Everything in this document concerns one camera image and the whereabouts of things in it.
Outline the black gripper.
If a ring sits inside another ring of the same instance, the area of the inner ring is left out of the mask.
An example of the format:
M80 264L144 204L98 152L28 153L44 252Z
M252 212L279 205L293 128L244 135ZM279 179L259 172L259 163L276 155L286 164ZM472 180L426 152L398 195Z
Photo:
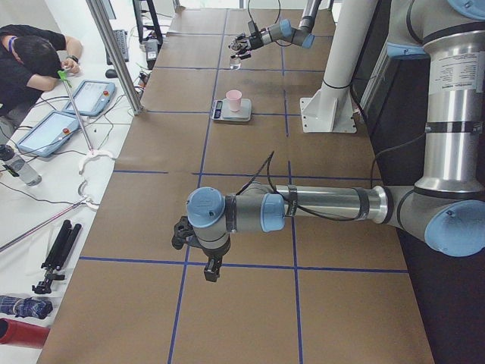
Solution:
M205 280L215 283L220 277L223 257L227 254L227 249L206 249L204 254L208 257L204 267Z
M228 45L230 49L259 49L264 45L262 40L262 35L257 33L252 33L246 38L246 34L241 33L236 36L231 43ZM251 58L252 54L250 51L238 53L237 57L239 59Z

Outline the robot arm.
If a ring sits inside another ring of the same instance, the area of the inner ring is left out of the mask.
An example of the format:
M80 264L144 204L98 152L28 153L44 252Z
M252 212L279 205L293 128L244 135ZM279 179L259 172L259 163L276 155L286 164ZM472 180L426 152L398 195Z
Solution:
M321 1L318 0L307 1L297 28L292 27L288 19L280 19L277 16L275 22L269 27L259 29L251 14L250 2L248 2L249 35L241 33L228 45L228 48L233 52L230 56L231 64L240 64L241 60L252 57L252 51L273 42L284 41L290 45L301 46L304 49L311 48L314 42L312 30L320 3Z
M219 278L231 234L278 231L295 215L389 224L448 256L483 249L484 188L476 170L484 124L484 3L392 2L387 54L430 59L422 177L411 186L367 189L250 180L237 193L223 195L200 187L187 198L172 244L204 252L208 281Z

